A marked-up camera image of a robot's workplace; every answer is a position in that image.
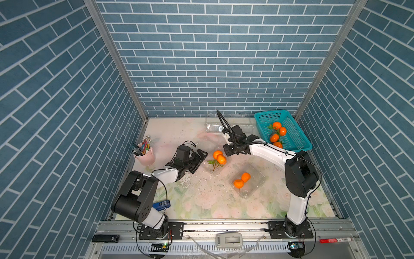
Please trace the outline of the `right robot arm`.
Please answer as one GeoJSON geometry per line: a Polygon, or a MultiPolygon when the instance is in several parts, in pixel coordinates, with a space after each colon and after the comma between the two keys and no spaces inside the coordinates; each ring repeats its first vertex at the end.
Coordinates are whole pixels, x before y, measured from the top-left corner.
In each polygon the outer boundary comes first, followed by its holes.
{"type": "Polygon", "coordinates": [[[310,162],[307,152],[287,151],[269,144],[256,135],[247,136],[235,125],[222,129],[226,144],[225,154],[249,154],[263,158],[285,172],[285,184],[291,193],[290,205],[285,216],[284,230],[286,235],[297,237],[309,228],[307,207],[312,193],[319,187],[321,177],[316,166],[310,162]]]}

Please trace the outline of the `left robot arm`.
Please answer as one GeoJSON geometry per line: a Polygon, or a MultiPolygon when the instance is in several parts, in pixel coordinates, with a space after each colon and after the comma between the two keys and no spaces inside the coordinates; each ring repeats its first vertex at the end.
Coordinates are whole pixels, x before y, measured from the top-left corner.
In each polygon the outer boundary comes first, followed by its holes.
{"type": "Polygon", "coordinates": [[[166,231],[168,217],[153,208],[157,189],[179,181],[186,173],[194,174],[207,156],[208,152],[183,144],[164,168],[153,171],[150,176],[130,172],[111,204],[112,212],[154,231],[166,231]]]}

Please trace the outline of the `clear container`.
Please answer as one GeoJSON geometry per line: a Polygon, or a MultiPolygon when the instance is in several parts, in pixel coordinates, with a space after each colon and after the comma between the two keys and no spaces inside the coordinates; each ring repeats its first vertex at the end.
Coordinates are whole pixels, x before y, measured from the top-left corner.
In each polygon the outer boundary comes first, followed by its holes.
{"type": "Polygon", "coordinates": [[[206,116],[204,126],[205,131],[208,133],[223,133],[223,130],[229,128],[223,118],[217,117],[214,114],[206,116]]]}
{"type": "Polygon", "coordinates": [[[202,168],[211,175],[218,176],[226,167],[229,159],[221,150],[209,154],[202,163],[202,168]]]}
{"type": "Polygon", "coordinates": [[[254,117],[241,117],[239,126],[246,135],[256,133],[256,120],[254,117]]]}
{"type": "Polygon", "coordinates": [[[230,187],[243,199],[248,199],[265,183],[266,177],[251,163],[245,163],[229,180],[230,187]]]}

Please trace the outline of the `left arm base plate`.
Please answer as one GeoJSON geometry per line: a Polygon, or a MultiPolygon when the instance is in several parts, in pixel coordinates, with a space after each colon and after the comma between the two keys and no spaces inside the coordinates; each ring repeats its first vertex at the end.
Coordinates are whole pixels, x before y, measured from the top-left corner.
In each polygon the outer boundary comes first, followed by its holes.
{"type": "Polygon", "coordinates": [[[181,240],[183,231],[183,222],[164,223],[158,230],[145,225],[138,226],[139,240],[181,240]]]}

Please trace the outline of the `orange pair with leaves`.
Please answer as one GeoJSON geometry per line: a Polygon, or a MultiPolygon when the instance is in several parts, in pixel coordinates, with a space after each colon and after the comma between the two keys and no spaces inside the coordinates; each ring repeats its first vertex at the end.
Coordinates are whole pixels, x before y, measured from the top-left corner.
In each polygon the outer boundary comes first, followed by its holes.
{"type": "Polygon", "coordinates": [[[279,136],[285,136],[287,134],[287,129],[283,127],[280,122],[271,123],[267,128],[272,130],[274,133],[279,134],[279,136]]]}

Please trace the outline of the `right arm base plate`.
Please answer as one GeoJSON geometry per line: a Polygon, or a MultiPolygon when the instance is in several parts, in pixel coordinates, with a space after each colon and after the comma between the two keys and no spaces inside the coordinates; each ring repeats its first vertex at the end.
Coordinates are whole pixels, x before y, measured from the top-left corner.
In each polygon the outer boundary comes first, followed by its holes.
{"type": "Polygon", "coordinates": [[[267,224],[267,232],[271,239],[314,237],[313,229],[307,220],[299,225],[292,223],[289,219],[287,221],[269,221],[267,224]]]}

